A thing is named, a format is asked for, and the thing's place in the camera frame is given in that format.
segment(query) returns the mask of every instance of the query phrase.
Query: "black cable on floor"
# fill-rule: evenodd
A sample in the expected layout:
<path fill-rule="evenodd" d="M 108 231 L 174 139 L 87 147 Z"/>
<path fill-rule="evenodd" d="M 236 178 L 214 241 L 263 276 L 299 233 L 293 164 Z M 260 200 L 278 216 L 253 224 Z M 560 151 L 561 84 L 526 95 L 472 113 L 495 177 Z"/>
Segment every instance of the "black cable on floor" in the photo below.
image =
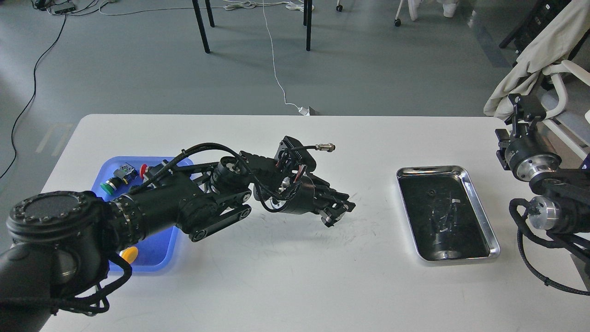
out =
<path fill-rule="evenodd" d="M 14 150 L 14 158 L 10 162 L 10 165 L 8 166 L 8 168 L 2 173 L 2 175 L 0 175 L 0 179 L 2 177 L 4 177 L 4 175 L 6 175 L 6 173 L 8 172 L 8 170 L 10 170 L 10 168 L 14 164 L 14 161 L 17 159 L 17 148 L 14 145 L 14 130 L 17 127 L 18 119 L 20 119 L 21 116 L 23 115 L 23 113 L 25 113 L 25 111 L 27 110 L 27 108 L 29 106 L 31 106 L 31 103 L 32 103 L 33 99 L 35 99 L 35 96 L 37 95 L 37 66 L 39 65 L 39 62 L 41 61 L 41 59 L 43 58 L 43 56 L 46 55 L 47 52 L 49 52 L 55 46 L 55 44 L 57 44 L 57 41 L 60 39 L 60 36 L 61 36 L 62 31 L 64 31 L 65 21 L 67 19 L 68 19 L 68 15 L 65 15 L 64 16 L 64 22 L 61 25 L 60 33 L 57 35 L 57 38 L 55 39 L 55 41 L 53 42 L 53 44 L 51 46 L 49 46 L 49 48 L 46 49 L 45 52 L 43 52 L 43 54 L 37 59 L 37 62 L 35 62 L 35 67 L 33 68 L 33 95 L 29 99 L 29 102 L 27 103 L 27 105 L 22 109 L 21 113 L 17 116 L 17 119 L 14 120 L 14 124 L 12 125 L 12 131 L 10 133 L 10 141 L 11 141 L 11 144 L 12 144 L 12 150 Z"/>

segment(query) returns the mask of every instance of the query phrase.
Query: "metal connector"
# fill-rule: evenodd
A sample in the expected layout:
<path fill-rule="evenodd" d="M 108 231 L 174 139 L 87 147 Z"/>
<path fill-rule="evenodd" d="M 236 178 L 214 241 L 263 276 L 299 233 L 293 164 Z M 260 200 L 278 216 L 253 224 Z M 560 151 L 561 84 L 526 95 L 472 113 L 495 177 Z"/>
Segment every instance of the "metal connector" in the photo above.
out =
<path fill-rule="evenodd" d="M 316 150 L 332 152 L 336 149 L 336 146 L 332 143 L 328 144 L 316 144 Z"/>

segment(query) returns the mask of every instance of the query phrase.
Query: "shoe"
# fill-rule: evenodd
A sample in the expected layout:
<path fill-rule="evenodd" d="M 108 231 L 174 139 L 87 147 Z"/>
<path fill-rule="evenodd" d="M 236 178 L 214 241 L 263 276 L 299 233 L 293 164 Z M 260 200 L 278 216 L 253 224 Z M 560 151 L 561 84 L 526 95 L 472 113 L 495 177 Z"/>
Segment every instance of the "shoe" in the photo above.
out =
<path fill-rule="evenodd" d="M 418 19 L 418 7 L 423 0 L 408 0 L 409 17 L 412 21 Z"/>
<path fill-rule="evenodd" d="M 457 10 L 457 4 L 443 4 L 442 5 L 442 15 L 448 18 L 452 18 L 455 15 L 455 10 Z"/>

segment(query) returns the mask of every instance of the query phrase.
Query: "yellow object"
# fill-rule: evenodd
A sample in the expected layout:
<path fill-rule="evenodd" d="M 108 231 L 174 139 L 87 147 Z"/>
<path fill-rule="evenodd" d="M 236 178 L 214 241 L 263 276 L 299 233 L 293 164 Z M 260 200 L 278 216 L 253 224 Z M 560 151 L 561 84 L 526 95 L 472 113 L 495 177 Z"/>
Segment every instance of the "yellow object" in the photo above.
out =
<path fill-rule="evenodd" d="M 137 258 L 138 253 L 139 250 L 137 249 L 137 247 L 129 247 L 121 251 L 120 255 L 127 263 L 131 264 Z"/>

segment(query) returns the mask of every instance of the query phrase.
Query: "white cloth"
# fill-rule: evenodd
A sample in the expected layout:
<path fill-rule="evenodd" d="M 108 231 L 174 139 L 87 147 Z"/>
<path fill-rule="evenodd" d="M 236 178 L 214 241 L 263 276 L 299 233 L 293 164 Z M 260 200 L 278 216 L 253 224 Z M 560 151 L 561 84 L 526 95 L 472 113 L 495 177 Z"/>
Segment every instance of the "white cloth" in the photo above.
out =
<path fill-rule="evenodd" d="M 588 29 L 590 0 L 572 0 L 522 51 L 516 59 L 516 66 L 491 94 L 484 106 L 484 114 L 507 119 L 512 114 L 508 94 L 528 95 L 541 69 L 566 59 Z"/>

